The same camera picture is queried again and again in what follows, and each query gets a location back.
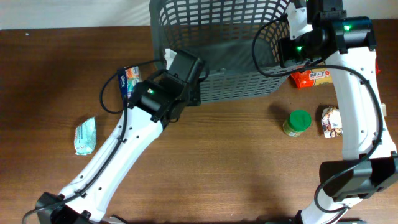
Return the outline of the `grey plastic shopping basket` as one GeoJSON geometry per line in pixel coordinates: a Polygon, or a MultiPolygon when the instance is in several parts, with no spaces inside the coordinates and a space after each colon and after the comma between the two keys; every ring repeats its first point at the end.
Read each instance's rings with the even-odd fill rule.
{"type": "Polygon", "coordinates": [[[210,103],[269,95],[285,82],[278,41],[289,37],[287,22],[266,22],[287,11],[288,0],[151,0],[152,45],[156,58],[165,50],[186,50],[203,59],[210,71],[201,76],[201,102],[210,103]]]}

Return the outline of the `green lid jar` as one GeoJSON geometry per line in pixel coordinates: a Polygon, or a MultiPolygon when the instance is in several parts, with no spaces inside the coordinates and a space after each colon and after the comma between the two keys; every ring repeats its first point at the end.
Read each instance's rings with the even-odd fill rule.
{"type": "Polygon", "coordinates": [[[294,110],[284,121],[282,129],[290,137],[299,137],[311,125],[312,118],[305,110],[294,110]]]}

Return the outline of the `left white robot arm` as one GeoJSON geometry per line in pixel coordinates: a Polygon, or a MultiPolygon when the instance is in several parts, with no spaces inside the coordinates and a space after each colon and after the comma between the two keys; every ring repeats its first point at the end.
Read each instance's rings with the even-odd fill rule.
{"type": "Polygon", "coordinates": [[[144,150],[169,123],[179,120],[193,103],[208,71],[206,62],[178,50],[166,68],[137,83],[123,100],[117,126],[88,165],[59,194],[43,193],[35,208],[22,218],[37,215],[40,223],[101,223],[126,174],[144,150]]]}

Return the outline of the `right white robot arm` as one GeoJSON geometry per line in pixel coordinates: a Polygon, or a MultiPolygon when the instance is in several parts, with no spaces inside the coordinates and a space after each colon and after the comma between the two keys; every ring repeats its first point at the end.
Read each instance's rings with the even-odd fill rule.
{"type": "Polygon", "coordinates": [[[348,17],[341,1],[290,1],[290,35],[280,63],[314,62],[330,71],[343,128],[343,158],[320,166],[313,202],[297,223],[336,223],[350,208],[397,182],[397,150],[383,117],[376,81],[376,38],[366,16],[348,17]]]}

